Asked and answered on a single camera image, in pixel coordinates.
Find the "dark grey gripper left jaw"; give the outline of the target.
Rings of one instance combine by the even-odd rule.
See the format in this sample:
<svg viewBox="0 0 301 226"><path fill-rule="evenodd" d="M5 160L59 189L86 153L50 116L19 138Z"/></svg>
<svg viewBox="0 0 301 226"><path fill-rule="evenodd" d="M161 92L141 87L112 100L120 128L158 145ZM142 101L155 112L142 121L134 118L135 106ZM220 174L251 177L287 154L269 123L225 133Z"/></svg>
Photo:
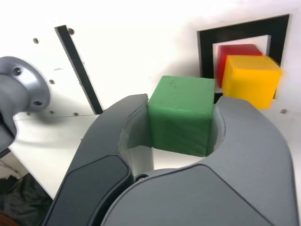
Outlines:
<svg viewBox="0 0 301 226"><path fill-rule="evenodd" d="M146 94L106 109L85 133L52 205L46 226L99 226L136 175L153 169Z"/></svg>

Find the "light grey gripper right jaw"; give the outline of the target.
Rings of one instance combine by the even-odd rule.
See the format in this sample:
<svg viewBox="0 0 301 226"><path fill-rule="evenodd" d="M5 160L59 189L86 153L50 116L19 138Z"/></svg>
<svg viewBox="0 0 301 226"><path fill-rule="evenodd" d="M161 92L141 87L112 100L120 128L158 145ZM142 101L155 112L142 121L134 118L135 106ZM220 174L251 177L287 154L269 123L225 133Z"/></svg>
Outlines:
<svg viewBox="0 0 301 226"><path fill-rule="evenodd" d="M293 226L295 181L289 147L249 102L215 105L216 149L187 167L129 187L104 226Z"/></svg>

